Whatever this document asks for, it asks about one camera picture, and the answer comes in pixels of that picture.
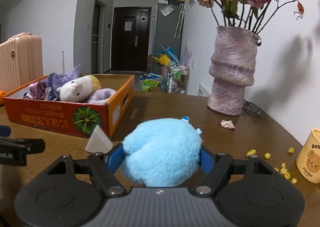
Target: blue gripper pad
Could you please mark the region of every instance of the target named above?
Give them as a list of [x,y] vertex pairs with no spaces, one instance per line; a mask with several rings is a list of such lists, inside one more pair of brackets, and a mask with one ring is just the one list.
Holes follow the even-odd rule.
[[200,150],[200,166],[202,171],[207,175],[213,169],[213,161],[203,149]]
[[107,162],[108,169],[114,174],[124,161],[123,145],[120,145],[116,150],[113,150],[112,155],[109,156]]
[[0,125],[0,136],[9,137],[11,135],[11,128],[9,126]]

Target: door frame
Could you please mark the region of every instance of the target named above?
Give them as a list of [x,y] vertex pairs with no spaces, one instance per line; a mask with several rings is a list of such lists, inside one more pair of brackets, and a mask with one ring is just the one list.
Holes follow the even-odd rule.
[[91,44],[92,24],[93,24],[93,17],[94,17],[94,6],[96,3],[100,6],[99,32],[98,32],[98,73],[103,74],[103,47],[104,47],[104,31],[105,31],[105,25],[106,25],[107,4],[104,3],[102,0],[93,1],[91,32],[90,32],[90,69],[91,69],[91,50],[92,50],[92,44]]
[[127,8],[127,9],[148,9],[149,10],[149,18],[148,18],[148,35],[149,35],[149,39],[150,39],[150,28],[151,28],[151,16],[152,16],[152,7],[114,7],[113,8],[113,17],[112,17],[112,31],[111,31],[111,44],[110,44],[110,69],[111,71],[113,71],[112,69],[112,43],[113,43],[113,38],[114,38],[114,29],[115,29],[115,21],[116,21],[116,9],[119,8]]

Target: cup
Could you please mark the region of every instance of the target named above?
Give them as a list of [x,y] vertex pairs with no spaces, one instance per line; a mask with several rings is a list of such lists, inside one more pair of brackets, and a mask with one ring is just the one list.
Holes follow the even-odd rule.
[[305,179],[314,184],[320,183],[320,130],[311,131],[296,163]]

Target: orange cardboard box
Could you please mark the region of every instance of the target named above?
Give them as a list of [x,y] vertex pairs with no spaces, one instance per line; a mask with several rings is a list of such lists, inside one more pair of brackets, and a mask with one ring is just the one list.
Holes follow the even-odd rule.
[[89,138],[100,125],[112,137],[133,98],[133,75],[94,75],[102,88],[117,91],[106,105],[22,99],[31,83],[46,80],[44,76],[4,95],[4,106],[11,122],[57,133]]

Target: floor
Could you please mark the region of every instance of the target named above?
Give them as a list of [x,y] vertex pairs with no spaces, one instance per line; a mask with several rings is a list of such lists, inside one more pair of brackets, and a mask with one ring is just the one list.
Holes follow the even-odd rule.
[[132,74],[135,76],[134,90],[141,91],[141,85],[139,83],[139,77],[144,74],[144,72],[124,72],[124,71],[105,71],[105,74]]

